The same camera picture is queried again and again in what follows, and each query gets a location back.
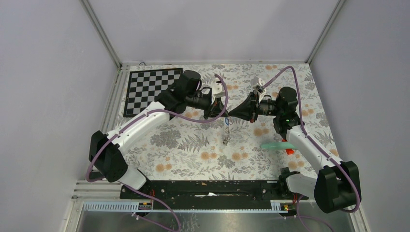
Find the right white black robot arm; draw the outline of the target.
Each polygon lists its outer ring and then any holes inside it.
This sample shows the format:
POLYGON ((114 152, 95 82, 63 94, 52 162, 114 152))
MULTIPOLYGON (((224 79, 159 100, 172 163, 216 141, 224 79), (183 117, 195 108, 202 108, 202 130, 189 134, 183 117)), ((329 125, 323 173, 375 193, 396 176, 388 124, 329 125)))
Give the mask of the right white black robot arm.
POLYGON ((255 90, 239 106, 229 112, 232 117, 255 122, 258 116, 273 116, 275 131, 298 150, 317 174, 308 177, 298 171, 284 169, 278 178, 277 192, 289 199, 294 194, 314 199, 325 213, 345 211, 361 202, 360 177, 357 165, 344 162, 311 137, 296 112, 297 91, 283 87, 276 99, 261 100, 255 90))

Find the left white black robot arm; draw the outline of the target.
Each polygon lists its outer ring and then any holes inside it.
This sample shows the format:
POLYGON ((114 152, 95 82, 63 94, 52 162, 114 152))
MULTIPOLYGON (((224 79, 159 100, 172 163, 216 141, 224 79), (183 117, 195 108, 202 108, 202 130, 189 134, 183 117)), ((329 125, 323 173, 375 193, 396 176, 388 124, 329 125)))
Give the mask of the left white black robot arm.
POLYGON ((86 172, 86 180, 95 182, 106 179, 110 183, 119 182, 131 188, 137 198, 147 197, 150 192, 150 186, 146 183, 147 177, 140 170, 129 167, 123 154, 150 131, 175 117, 195 123, 210 123, 222 117, 229 99, 228 88, 223 78, 215 75, 205 98, 198 96, 201 84, 198 72, 185 70, 145 110, 130 121, 107 134, 100 130, 95 132, 91 137, 90 165, 86 172), (217 107, 217 99, 221 97, 225 98, 225 103, 216 116, 205 116, 203 120, 197 120, 182 115, 188 106, 211 111, 217 107))

